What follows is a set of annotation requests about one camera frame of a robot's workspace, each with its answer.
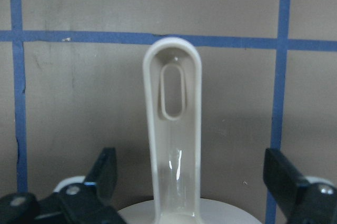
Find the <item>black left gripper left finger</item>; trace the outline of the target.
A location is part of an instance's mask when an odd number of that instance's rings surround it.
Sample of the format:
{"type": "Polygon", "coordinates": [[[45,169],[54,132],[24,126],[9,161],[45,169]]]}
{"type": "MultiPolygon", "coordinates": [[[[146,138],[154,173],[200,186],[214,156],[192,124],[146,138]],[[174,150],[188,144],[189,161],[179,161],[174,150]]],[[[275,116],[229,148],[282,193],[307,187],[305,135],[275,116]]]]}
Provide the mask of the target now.
{"type": "Polygon", "coordinates": [[[103,148],[93,167],[86,175],[84,182],[92,187],[97,198],[105,205],[112,201],[117,183],[117,159],[116,149],[113,147],[103,148]]]}

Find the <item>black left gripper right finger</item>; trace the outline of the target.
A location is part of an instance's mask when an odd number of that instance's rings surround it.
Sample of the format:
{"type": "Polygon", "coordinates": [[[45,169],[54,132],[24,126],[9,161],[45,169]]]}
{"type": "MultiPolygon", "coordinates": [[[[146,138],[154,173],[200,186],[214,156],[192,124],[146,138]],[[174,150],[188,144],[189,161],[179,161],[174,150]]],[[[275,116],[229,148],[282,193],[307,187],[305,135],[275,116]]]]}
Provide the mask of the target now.
{"type": "Polygon", "coordinates": [[[287,220],[311,219],[306,205],[310,183],[280,150],[265,150],[263,181],[287,220]]]}

